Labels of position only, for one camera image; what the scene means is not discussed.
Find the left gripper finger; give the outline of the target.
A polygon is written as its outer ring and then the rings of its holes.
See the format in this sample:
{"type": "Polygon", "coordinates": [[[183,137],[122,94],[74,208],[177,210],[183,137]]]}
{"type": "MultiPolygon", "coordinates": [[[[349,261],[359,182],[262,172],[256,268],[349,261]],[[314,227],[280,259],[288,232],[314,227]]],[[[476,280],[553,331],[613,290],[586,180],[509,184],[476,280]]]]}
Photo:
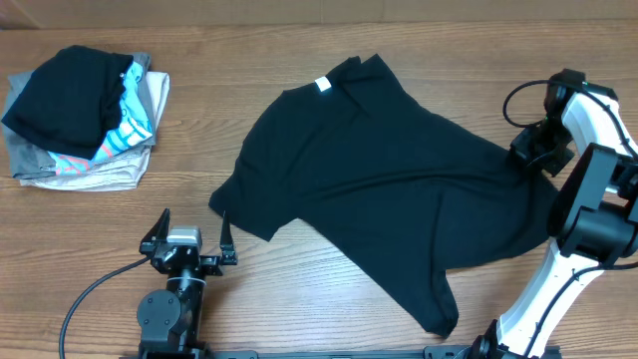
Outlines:
{"type": "Polygon", "coordinates": [[[170,209],[165,208],[157,222],[143,237],[142,242],[150,242],[153,239],[165,240],[169,229],[170,209]]]}
{"type": "Polygon", "coordinates": [[[220,233],[219,247],[223,256],[234,255],[234,242],[230,230],[230,220],[227,211],[225,211],[222,216],[222,228],[220,233]]]}

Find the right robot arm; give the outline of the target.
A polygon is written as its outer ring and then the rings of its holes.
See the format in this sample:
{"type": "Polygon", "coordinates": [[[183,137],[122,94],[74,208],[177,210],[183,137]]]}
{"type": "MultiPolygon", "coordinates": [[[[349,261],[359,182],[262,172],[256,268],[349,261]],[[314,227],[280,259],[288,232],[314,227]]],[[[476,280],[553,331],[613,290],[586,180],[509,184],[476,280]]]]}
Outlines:
{"type": "Polygon", "coordinates": [[[637,250],[637,145],[613,89],[564,69],[543,81],[543,120],[521,126],[510,153],[557,175],[577,158],[554,201],[543,261],[514,304],[462,358],[557,358],[551,333],[575,299],[606,271],[628,269],[637,250]]]}

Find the black t-shirt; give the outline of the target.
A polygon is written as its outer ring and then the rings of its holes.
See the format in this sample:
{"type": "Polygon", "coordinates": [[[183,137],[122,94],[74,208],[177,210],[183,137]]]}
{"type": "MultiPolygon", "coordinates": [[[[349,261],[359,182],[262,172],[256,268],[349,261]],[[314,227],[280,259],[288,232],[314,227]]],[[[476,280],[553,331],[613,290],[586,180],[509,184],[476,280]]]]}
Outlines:
{"type": "Polygon", "coordinates": [[[545,242],[556,195],[505,149],[421,107],[375,56],[284,91],[209,205],[266,240],[307,222],[446,337],[459,320],[447,272],[545,242]]]}

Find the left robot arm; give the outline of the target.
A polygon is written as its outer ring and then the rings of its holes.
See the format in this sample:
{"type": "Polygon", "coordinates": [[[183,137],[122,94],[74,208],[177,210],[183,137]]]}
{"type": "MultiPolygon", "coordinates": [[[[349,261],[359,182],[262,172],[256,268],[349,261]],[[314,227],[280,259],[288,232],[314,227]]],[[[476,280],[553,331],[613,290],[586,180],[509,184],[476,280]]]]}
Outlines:
{"type": "Polygon", "coordinates": [[[165,209],[140,243],[140,253],[167,280],[164,289],[147,294],[138,306],[139,356],[211,358],[209,346],[198,339],[199,326],[206,278],[221,276],[224,266],[238,262],[229,217],[223,217],[219,255],[201,253],[199,227],[170,226],[169,221],[165,209]]]}

